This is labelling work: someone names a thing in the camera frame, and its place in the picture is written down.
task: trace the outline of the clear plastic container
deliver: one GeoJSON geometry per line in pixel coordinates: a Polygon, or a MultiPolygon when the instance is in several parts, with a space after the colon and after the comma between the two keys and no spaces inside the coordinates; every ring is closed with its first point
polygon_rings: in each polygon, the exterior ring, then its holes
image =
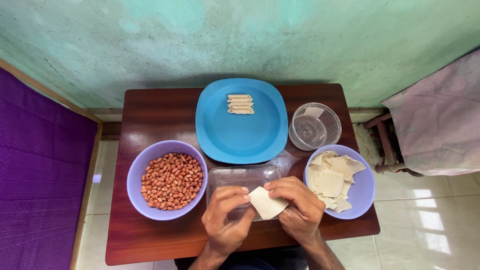
{"type": "MultiPolygon", "coordinates": [[[[245,186],[252,192],[257,187],[279,178],[280,170],[277,166],[270,164],[214,168],[208,172],[207,206],[210,203],[210,197],[219,186],[245,186]]],[[[227,215],[228,221],[240,220],[247,207],[248,204],[237,206],[227,215]]],[[[262,218],[257,213],[253,221],[260,220],[262,218]]]]}
{"type": "Polygon", "coordinates": [[[288,127],[292,143],[306,151],[336,144],[342,134],[342,125],[336,113],[320,103],[307,103],[293,114],[288,127]]]}

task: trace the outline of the hand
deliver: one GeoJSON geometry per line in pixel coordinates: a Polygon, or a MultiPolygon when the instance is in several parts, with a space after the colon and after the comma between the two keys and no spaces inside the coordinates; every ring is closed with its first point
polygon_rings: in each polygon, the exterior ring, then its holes
{"type": "Polygon", "coordinates": [[[325,203],[318,199],[297,177],[290,176],[265,183],[271,198],[283,197],[293,201],[279,215],[283,229],[303,247],[315,244],[320,236],[318,224],[325,211],[325,203]]]}
{"type": "Polygon", "coordinates": [[[210,203],[202,216],[202,223],[208,235],[212,252],[226,258],[240,247],[248,235],[248,230],[255,217],[252,205],[247,208],[240,221],[228,222],[227,214],[235,207],[250,202],[248,188],[239,186],[218,187],[210,198],[210,203]]]}

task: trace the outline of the white tile floor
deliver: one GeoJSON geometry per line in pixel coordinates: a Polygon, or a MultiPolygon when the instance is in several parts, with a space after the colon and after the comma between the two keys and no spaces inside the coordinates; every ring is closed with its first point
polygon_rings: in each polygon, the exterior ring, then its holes
{"type": "MultiPolygon", "coordinates": [[[[360,153],[379,163],[378,142],[355,125],[360,153]]],[[[78,270],[175,270],[172,260],[105,264],[118,142],[102,141],[80,245],[78,270]]],[[[329,241],[347,270],[480,270],[480,174],[375,174],[381,232],[329,241]]]]}

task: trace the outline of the bowl of peanuts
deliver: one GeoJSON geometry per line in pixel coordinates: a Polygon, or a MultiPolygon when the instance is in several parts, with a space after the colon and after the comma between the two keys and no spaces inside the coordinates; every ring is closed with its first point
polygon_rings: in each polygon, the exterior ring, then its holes
{"type": "Polygon", "coordinates": [[[193,146],[175,140],[155,143],[133,161],[127,176],[130,201],[142,215],[158,221],[181,217],[200,201],[207,167],[193,146]]]}

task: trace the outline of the dark pants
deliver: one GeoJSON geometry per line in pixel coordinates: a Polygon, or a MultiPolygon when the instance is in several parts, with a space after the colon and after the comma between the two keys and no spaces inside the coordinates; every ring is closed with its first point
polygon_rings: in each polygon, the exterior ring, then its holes
{"type": "MultiPolygon", "coordinates": [[[[188,270],[196,257],[175,259],[178,270],[188,270]]],[[[277,270],[305,270],[307,259],[303,248],[299,245],[280,246],[266,249],[234,252],[225,260],[220,269],[229,269],[228,266],[245,264],[259,259],[277,270]]]]}

